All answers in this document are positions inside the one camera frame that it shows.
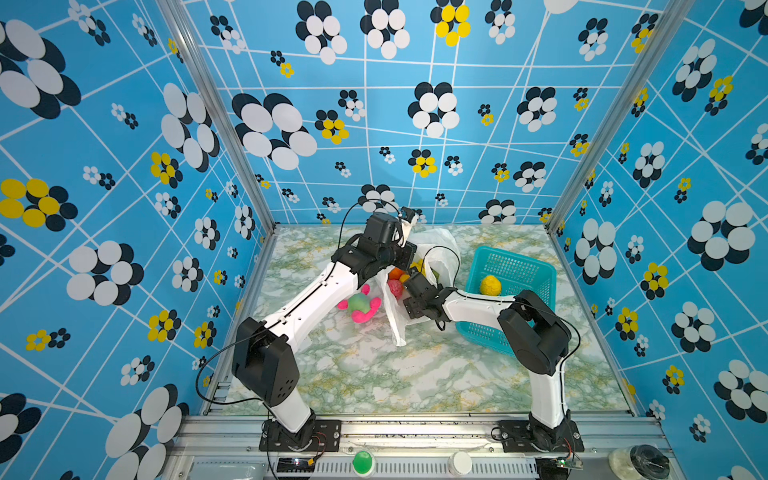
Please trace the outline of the tape roll in cup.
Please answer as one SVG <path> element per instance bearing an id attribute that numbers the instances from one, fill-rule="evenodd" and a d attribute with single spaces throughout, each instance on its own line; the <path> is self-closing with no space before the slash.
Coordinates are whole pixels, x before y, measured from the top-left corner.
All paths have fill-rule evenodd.
<path id="1" fill-rule="evenodd" d="M 621 480 L 665 480 L 671 471 L 669 459 L 648 444 L 613 450 L 608 462 L 611 471 Z"/>

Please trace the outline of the yellow lemon fruit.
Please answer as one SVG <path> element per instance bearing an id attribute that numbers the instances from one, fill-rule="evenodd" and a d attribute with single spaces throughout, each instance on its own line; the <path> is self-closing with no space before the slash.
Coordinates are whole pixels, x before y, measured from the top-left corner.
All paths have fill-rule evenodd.
<path id="1" fill-rule="evenodd" d="M 493 275 L 485 276 L 480 282 L 479 292 L 484 296 L 497 297 L 502 294 L 502 291 L 501 281 Z"/>

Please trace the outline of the white round button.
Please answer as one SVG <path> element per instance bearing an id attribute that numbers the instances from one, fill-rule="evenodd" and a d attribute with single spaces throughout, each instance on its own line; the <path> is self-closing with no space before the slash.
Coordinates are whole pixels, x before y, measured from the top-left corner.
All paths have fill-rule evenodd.
<path id="1" fill-rule="evenodd" d="M 448 459 L 448 470 L 453 476 L 466 476 L 472 472 L 473 460 L 471 456 L 464 451 L 452 453 Z"/>

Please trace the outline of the orange fruit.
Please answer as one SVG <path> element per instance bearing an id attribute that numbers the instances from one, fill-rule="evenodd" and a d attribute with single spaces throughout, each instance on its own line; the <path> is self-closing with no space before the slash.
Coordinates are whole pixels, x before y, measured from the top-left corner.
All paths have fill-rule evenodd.
<path id="1" fill-rule="evenodd" d="M 389 274 L 388 279 L 389 280 L 399 280 L 400 277 L 404 274 L 404 271 L 399 268 L 393 268 Z"/>

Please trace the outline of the pink panda plush toy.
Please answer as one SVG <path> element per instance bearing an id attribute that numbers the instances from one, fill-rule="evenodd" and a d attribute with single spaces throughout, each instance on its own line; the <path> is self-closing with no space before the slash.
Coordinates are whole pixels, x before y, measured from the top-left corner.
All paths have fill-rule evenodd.
<path id="1" fill-rule="evenodd" d="M 337 304 L 337 308 L 346 311 L 356 324 L 370 321 L 381 306 L 382 299 L 371 295 L 371 287 L 368 284 L 364 284 L 359 292 Z"/>

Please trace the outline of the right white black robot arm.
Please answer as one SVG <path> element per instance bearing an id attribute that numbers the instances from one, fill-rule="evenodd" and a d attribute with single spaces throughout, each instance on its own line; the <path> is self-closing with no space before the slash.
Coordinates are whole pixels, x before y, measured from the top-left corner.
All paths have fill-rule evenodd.
<path id="1" fill-rule="evenodd" d="M 408 292 L 404 305 L 412 317 L 427 317 L 440 329 L 450 322 L 474 323 L 501 333 L 529 372 L 532 435 L 542 445 L 562 441 L 570 422 L 563 366 L 571 341 L 563 319 L 531 290 L 499 297 L 471 294 L 434 285 L 416 271 L 404 288 Z"/>

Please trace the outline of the small circuit board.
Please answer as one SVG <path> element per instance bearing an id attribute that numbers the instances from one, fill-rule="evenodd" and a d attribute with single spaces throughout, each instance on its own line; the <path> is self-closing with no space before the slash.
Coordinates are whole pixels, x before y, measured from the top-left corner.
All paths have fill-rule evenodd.
<path id="1" fill-rule="evenodd" d="M 277 461 L 276 472 L 284 473 L 313 473 L 315 471 L 317 460 L 312 458 L 289 458 L 281 457 Z"/>
<path id="2" fill-rule="evenodd" d="M 568 480 L 573 472 L 581 471 L 561 458 L 537 458 L 536 469 L 540 480 Z"/>

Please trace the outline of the white translucent plastic bag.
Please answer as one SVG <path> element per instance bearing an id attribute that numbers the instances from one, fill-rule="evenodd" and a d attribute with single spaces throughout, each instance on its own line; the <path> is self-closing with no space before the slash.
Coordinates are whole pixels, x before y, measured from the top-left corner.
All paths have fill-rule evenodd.
<path id="1" fill-rule="evenodd" d="M 415 245 L 410 264 L 399 277 L 390 274 L 392 267 L 377 274 L 382 307 L 392 329 L 396 346 L 406 344 L 406 328 L 434 321 L 440 329 L 448 323 L 443 302 L 455 291 L 461 268 L 458 243 L 446 228 L 431 228 L 412 233 Z"/>

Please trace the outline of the teal plastic basket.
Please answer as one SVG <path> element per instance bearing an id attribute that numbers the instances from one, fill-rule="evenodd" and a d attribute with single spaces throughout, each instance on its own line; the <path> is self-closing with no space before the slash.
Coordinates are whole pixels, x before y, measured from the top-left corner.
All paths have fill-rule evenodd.
<path id="1" fill-rule="evenodd" d="M 502 296 L 514 296 L 523 290 L 530 290 L 555 310 L 557 272 L 551 264 L 506 250 L 482 246 L 475 252 L 466 292 L 480 294 L 481 284 L 488 276 L 493 276 L 500 282 Z M 509 342 L 500 330 L 470 322 L 458 323 L 456 329 L 473 344 L 514 356 Z"/>

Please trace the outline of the yellow banana fruit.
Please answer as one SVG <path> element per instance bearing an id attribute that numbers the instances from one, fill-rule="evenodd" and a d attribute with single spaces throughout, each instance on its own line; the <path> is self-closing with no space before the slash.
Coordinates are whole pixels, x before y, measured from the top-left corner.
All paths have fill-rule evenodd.
<path id="1" fill-rule="evenodd" d="M 410 265 L 409 269 L 410 270 L 416 270 L 418 273 L 422 274 L 423 276 L 428 276 L 428 275 L 434 276 L 435 275 L 433 269 L 429 265 L 425 264 L 425 260 L 424 259 L 417 260 L 417 261 L 413 262 Z"/>

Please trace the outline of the green push button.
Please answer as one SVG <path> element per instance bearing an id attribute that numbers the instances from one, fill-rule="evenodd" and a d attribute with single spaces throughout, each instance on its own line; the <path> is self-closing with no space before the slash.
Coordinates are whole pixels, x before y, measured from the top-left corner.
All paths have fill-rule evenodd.
<path id="1" fill-rule="evenodd" d="M 368 478 L 375 473 L 375 457 L 367 451 L 359 451 L 352 460 L 353 471 L 361 478 Z"/>

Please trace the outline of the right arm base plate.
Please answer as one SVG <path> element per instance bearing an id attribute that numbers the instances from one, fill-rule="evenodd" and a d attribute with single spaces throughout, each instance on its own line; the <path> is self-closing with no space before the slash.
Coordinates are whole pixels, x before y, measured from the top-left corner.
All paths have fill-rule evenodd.
<path id="1" fill-rule="evenodd" d="M 577 424 L 565 419 L 559 426 L 549 428 L 532 420 L 502 420 L 496 425 L 494 437 L 505 453 L 583 453 L 582 435 Z"/>

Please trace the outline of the pink red fruit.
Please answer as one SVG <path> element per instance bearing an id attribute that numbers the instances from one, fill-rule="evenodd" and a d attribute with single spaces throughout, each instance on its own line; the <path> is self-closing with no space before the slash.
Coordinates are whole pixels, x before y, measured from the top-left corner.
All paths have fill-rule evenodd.
<path id="1" fill-rule="evenodd" d="M 388 288 L 396 300 L 400 300 L 405 292 L 403 283 L 399 279 L 390 279 L 387 281 Z"/>

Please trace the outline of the small circuit board left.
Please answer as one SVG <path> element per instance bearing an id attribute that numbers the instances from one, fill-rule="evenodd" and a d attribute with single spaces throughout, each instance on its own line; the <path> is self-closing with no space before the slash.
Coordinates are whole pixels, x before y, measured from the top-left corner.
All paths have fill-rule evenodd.
<path id="1" fill-rule="evenodd" d="M 289 458 L 281 457 L 277 461 L 276 472 L 284 473 L 313 473 L 315 471 L 317 460 L 312 458 Z"/>

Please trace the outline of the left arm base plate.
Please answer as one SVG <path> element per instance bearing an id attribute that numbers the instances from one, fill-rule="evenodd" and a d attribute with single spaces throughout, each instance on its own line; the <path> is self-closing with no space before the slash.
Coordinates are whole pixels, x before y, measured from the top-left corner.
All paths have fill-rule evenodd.
<path id="1" fill-rule="evenodd" d="M 275 419 L 262 423 L 261 452 L 338 452 L 342 422 L 311 417 L 296 433 Z"/>

